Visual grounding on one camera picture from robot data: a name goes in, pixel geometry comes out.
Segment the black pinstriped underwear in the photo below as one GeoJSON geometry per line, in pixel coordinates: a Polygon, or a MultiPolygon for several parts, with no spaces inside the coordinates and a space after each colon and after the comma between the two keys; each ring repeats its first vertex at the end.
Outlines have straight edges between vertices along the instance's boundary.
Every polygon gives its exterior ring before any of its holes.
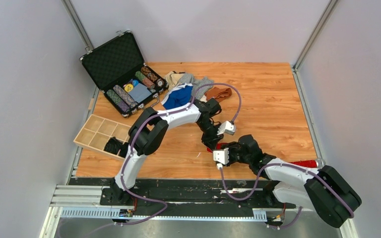
{"type": "Polygon", "coordinates": [[[118,140],[116,137],[111,137],[103,150],[114,155],[119,155],[123,146],[124,143],[122,141],[118,140]]]}

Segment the red underwear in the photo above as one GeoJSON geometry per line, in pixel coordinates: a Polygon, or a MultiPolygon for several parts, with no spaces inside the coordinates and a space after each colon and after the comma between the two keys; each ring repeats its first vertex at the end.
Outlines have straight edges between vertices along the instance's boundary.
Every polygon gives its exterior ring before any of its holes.
{"type": "MultiPolygon", "coordinates": [[[[214,150],[220,150],[220,149],[222,149],[222,147],[224,146],[224,145],[226,145],[227,143],[224,143],[224,142],[222,142],[222,143],[217,143],[217,145],[215,146],[215,148],[214,148],[214,150]]],[[[206,150],[208,151],[208,152],[210,152],[210,153],[212,153],[212,149],[211,148],[209,148],[209,147],[207,147],[206,148],[206,150]]]]}

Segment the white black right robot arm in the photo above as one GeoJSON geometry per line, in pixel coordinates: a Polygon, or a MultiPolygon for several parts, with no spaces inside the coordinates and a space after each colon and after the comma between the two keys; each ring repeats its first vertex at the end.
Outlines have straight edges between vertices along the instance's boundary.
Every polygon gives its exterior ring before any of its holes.
{"type": "Polygon", "coordinates": [[[357,192],[333,167],[309,168],[264,153],[251,135],[237,142],[221,143],[213,153],[219,171],[233,163],[246,164],[257,178],[271,181],[264,192],[270,207],[291,203],[315,211],[328,225],[340,228],[362,205],[357,192]]]}

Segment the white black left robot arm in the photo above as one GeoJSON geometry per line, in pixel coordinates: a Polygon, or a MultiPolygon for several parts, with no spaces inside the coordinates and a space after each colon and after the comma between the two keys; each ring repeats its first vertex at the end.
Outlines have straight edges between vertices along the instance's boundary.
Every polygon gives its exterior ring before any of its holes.
{"type": "Polygon", "coordinates": [[[195,99],[164,111],[145,109],[129,129],[129,141],[120,148],[120,156],[125,161],[110,185],[113,199],[120,205],[131,201],[130,188],[134,187],[143,162],[159,148],[166,132],[172,128],[196,123],[202,131],[202,143],[211,150],[215,149],[224,136],[218,132],[220,124],[215,124],[212,118],[221,111],[219,102],[213,98],[207,102],[195,99]]]}

